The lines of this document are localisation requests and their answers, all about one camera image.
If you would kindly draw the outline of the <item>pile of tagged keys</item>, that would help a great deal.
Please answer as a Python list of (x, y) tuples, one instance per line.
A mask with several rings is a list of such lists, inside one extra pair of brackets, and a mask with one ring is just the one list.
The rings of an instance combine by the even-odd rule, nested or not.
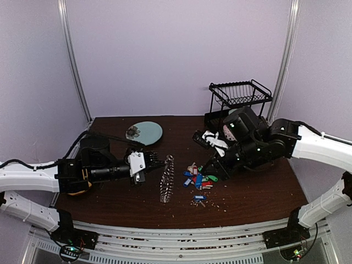
[(183, 182), (183, 187), (187, 188), (193, 185), (197, 190), (208, 190), (211, 189), (214, 183), (218, 182), (218, 178), (214, 175), (204, 175), (202, 172), (202, 166), (198, 167), (195, 162), (187, 167), (186, 171), (183, 172), (183, 176), (187, 179)]

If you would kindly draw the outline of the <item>blue tagged key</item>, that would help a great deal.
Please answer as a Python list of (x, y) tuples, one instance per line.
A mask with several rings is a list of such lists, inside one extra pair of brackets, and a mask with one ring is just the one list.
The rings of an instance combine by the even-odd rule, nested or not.
[(195, 195), (193, 197), (193, 200), (197, 203), (199, 203), (201, 206), (203, 207), (206, 207), (206, 205), (204, 204), (204, 201), (207, 200), (207, 197), (206, 196), (203, 196), (203, 195)]

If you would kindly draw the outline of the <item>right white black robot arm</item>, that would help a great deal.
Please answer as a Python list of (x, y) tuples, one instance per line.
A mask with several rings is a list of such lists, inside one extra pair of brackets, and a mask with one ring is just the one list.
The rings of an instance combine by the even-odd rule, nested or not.
[(351, 206), (351, 142), (325, 135), (301, 121), (280, 118), (268, 124), (250, 107), (242, 107), (223, 119), (222, 130), (196, 131), (193, 140), (216, 153), (202, 173), (216, 172), (228, 179), (238, 169), (254, 170), (279, 158), (303, 158), (344, 170), (342, 178), (315, 201), (290, 213), (285, 228), (265, 232), (293, 243), (319, 220), (343, 206)]

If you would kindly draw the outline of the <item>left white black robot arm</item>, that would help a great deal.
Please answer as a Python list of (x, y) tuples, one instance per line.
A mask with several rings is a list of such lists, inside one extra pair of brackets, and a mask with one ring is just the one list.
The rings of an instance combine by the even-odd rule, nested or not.
[(145, 175), (166, 165), (154, 151), (141, 146), (127, 149), (118, 159), (110, 152), (110, 138), (86, 136), (79, 141), (74, 158), (64, 156), (54, 162), (26, 164), (18, 159), (1, 163), (1, 211), (58, 234), (67, 244), (79, 240), (71, 214), (35, 203), (19, 195), (20, 190), (48, 191), (78, 195), (94, 184), (129, 179), (137, 185)]

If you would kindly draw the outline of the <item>teal flower plate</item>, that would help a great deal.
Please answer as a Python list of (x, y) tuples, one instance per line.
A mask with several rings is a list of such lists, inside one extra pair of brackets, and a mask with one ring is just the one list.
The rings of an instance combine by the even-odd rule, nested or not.
[(158, 142), (163, 135), (162, 127), (155, 122), (144, 121), (130, 126), (125, 132), (125, 137), (144, 144), (153, 145)]

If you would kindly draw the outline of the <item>pink patterned bowl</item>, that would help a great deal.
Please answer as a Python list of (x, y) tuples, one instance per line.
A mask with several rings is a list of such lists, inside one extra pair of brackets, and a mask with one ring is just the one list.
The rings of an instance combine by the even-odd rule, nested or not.
[(231, 130), (224, 125), (223, 126), (223, 132), (224, 132), (224, 136), (228, 141), (236, 141), (235, 136), (233, 135), (233, 133), (231, 132)]

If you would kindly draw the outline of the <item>yellow dotted plate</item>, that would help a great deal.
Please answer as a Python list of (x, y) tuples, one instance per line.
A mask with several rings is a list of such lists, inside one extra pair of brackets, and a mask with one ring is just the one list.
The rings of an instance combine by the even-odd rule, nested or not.
[(82, 190), (82, 191), (78, 191), (78, 192), (74, 192), (74, 193), (68, 193), (68, 195), (70, 195), (70, 196), (78, 196), (78, 195), (82, 195), (82, 194), (84, 194), (84, 193), (88, 192), (88, 191), (91, 189), (91, 187), (92, 187), (91, 182), (88, 182), (88, 189), (86, 189), (86, 190)]

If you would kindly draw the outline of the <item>light green bowl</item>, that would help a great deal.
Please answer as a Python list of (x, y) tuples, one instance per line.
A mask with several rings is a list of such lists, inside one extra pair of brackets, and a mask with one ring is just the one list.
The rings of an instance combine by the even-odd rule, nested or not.
[(237, 109), (230, 109), (229, 111), (228, 111), (228, 115), (231, 115), (233, 112), (235, 112)]

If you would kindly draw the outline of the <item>left green led board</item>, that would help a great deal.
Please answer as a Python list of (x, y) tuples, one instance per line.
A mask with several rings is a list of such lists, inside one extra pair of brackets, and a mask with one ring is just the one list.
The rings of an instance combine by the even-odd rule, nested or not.
[(59, 256), (66, 257), (69, 259), (78, 259), (82, 254), (82, 251), (77, 247), (71, 245), (63, 245), (59, 250)]

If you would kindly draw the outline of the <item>green led board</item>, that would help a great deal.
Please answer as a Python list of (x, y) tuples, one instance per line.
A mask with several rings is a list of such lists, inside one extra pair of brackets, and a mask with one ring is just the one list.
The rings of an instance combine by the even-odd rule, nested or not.
[(82, 251), (77, 247), (71, 245), (63, 245), (59, 250), (59, 256), (66, 257), (69, 259), (78, 259), (82, 254)]
[(281, 257), (289, 262), (299, 261), (307, 253), (307, 248), (301, 246), (292, 246), (280, 249)]

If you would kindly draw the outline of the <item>right green led board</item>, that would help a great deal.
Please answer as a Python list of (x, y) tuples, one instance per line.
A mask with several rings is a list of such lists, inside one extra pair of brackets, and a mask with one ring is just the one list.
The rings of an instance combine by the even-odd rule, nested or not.
[(307, 253), (307, 248), (301, 246), (292, 246), (280, 249), (281, 257), (289, 262), (299, 261)]

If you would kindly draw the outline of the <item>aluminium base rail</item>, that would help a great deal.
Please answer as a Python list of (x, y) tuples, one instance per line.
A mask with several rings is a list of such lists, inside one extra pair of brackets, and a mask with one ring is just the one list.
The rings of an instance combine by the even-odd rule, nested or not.
[(195, 229), (112, 227), (76, 221), (80, 229), (98, 233), (96, 247), (77, 263), (291, 263), (300, 247), (308, 254), (299, 263), (340, 263), (325, 220), (311, 228), (311, 238), (267, 248), (263, 233), (283, 228), (287, 219), (238, 226)]

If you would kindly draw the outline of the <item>right aluminium frame post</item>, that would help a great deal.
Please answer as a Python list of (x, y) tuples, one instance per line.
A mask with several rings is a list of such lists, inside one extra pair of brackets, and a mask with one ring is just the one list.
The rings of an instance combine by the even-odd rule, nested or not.
[(278, 110), (282, 101), (284, 89), (287, 83), (287, 77), (289, 74), (289, 63), (294, 52), (298, 24), (299, 24), (299, 12), (300, 12), (301, 1), (293, 0), (290, 5), (290, 14), (288, 19), (287, 34), (285, 38), (285, 44), (282, 54), (282, 59), (279, 67), (279, 72), (274, 88), (273, 101), (270, 105), (267, 120), (272, 123), (278, 114)]

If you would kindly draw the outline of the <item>aluminium frame post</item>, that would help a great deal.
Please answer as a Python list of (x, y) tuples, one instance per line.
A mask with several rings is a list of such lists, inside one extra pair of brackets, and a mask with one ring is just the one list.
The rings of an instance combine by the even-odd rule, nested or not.
[(298, 24), (299, 24), (299, 12), (300, 12), (301, 1), (293, 0), (290, 5), (290, 14), (288, 19), (287, 34), (285, 38), (285, 44), (282, 54), (282, 59), (279, 67), (279, 72), (274, 88), (273, 101), (270, 105), (267, 120), (272, 123), (278, 114), (278, 110), (282, 101), (284, 89), (287, 83), (287, 77), (289, 74), (289, 63), (294, 52)]
[(70, 69), (74, 80), (75, 89), (78, 93), (79, 102), (82, 106), (85, 119), (88, 123), (91, 123), (92, 117), (83, 91), (83, 86), (79, 75), (79, 69), (75, 58), (74, 46), (73, 46), (72, 36), (71, 36), (70, 26), (69, 26), (67, 2), (65, 0), (58, 0), (57, 3), (58, 3), (59, 17), (60, 17), (60, 21), (63, 29), (63, 35), (65, 38), (65, 44), (67, 47), (69, 64), (70, 64)]

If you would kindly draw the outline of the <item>left aluminium frame post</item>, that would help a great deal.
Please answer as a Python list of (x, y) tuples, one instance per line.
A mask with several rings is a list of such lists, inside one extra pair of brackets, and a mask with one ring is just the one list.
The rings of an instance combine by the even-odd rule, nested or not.
[(83, 86), (79, 75), (79, 69), (75, 58), (74, 46), (73, 46), (72, 36), (71, 36), (70, 26), (69, 26), (67, 2), (65, 0), (58, 0), (57, 3), (58, 3), (59, 17), (60, 17), (60, 21), (63, 29), (63, 35), (65, 38), (65, 44), (67, 47), (69, 64), (70, 64), (70, 69), (74, 80), (75, 89), (78, 93), (79, 102), (82, 106), (85, 119), (88, 123), (91, 123), (92, 117), (83, 91)]

